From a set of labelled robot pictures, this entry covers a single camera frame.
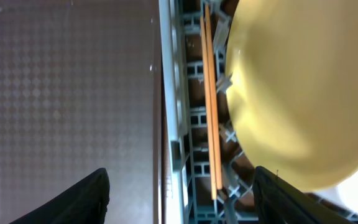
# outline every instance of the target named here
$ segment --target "dishwasher rack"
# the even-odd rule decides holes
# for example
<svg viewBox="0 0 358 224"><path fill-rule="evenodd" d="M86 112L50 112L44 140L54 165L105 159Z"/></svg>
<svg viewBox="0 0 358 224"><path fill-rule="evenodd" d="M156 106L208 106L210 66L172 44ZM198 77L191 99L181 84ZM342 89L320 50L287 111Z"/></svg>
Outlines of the dishwasher rack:
<svg viewBox="0 0 358 224"><path fill-rule="evenodd" d="M235 203L243 197L251 196L252 184L244 181L233 169L243 150L237 150L230 159L222 164L224 194L218 194L217 200L205 205L198 199L198 179L210 178L208 144L194 145L194 129L206 129L205 106L190 107L189 82L203 82L203 62L201 59L186 61L186 42L189 35L200 34L200 16L203 6L209 4L212 14L224 21L232 17L222 9L219 1L201 0L200 9L184 12L186 0L160 0L160 28L162 36L163 77L165 106L167 113L169 160L171 170L171 203L166 211L169 221L166 223L257 223L254 210L235 209ZM214 49L216 66L217 93L224 94L231 85L230 77L225 76L226 49ZM237 142L236 132L230 121L219 120L221 144ZM342 217L358 222L355 213L325 202L322 198L310 194L316 203L327 205Z"/></svg>

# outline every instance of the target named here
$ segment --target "orange chopstick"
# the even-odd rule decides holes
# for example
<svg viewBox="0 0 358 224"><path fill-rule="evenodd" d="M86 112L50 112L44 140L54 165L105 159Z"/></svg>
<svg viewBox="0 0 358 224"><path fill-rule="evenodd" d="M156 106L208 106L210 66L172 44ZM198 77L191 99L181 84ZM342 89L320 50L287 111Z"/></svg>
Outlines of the orange chopstick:
<svg viewBox="0 0 358 224"><path fill-rule="evenodd" d="M211 112L212 112L212 132L214 139L214 157L216 168L216 188L222 189L222 167L221 167L221 146L219 144L219 123L218 106L216 99L216 79L214 67L214 52L212 49L211 37L211 16L209 15L209 6L205 5L205 23L206 23L206 45L208 53L208 71L209 71L209 89L211 91Z"/></svg>
<svg viewBox="0 0 358 224"><path fill-rule="evenodd" d="M203 72L204 72L204 88L205 88L205 109L206 109L206 123L208 127L208 152L209 152L209 167L211 173L211 197L216 200L216 177L215 177L215 159L214 159L214 139L213 139L213 124L211 116L211 90L208 72L208 54L206 49L206 34L204 17L200 17L201 24L201 47L203 49Z"/></svg>

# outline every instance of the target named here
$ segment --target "yellow bowl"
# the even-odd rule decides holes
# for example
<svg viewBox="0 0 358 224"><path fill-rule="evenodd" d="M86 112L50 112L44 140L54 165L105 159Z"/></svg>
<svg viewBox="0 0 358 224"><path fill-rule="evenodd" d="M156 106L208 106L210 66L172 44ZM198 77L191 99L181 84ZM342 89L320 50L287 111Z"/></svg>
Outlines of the yellow bowl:
<svg viewBox="0 0 358 224"><path fill-rule="evenodd" d="M227 45L240 145L298 189L358 170L358 0L240 0Z"/></svg>

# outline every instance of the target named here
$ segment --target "wooden chopstick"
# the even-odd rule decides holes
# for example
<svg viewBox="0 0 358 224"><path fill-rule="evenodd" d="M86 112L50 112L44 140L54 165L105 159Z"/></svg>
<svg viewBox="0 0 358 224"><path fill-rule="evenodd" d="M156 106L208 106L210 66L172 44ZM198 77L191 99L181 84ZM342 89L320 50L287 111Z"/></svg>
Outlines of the wooden chopstick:
<svg viewBox="0 0 358 224"><path fill-rule="evenodd" d="M216 200L216 177L215 177L215 159L214 159L214 139L213 139L213 124L211 114L211 90L208 71L208 53L206 46L206 34L204 17L200 17L201 24L201 47L203 49L203 72L204 72L204 88L205 88L205 108L206 108L206 123L208 127L208 152L209 152L209 170L211 173L211 197Z"/></svg>
<svg viewBox="0 0 358 224"><path fill-rule="evenodd" d="M209 89L211 91L211 111L212 111L212 132L214 139L215 155L215 173L216 188L222 189L222 166L221 166L221 146L219 143L219 123L218 123L218 106L216 99L216 79L214 66L214 52L212 48L211 16L209 15L209 6L205 5L205 23L206 23L206 46L208 54L208 72L209 72Z"/></svg>

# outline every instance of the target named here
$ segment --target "textured metal surface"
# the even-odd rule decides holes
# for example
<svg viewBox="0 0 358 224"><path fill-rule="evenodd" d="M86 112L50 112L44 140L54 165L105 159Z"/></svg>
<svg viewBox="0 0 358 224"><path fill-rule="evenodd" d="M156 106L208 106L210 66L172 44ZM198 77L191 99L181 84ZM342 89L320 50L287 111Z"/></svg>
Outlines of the textured metal surface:
<svg viewBox="0 0 358 224"><path fill-rule="evenodd" d="M153 222L151 14L126 1L0 13L0 223L99 167L106 223Z"/></svg>

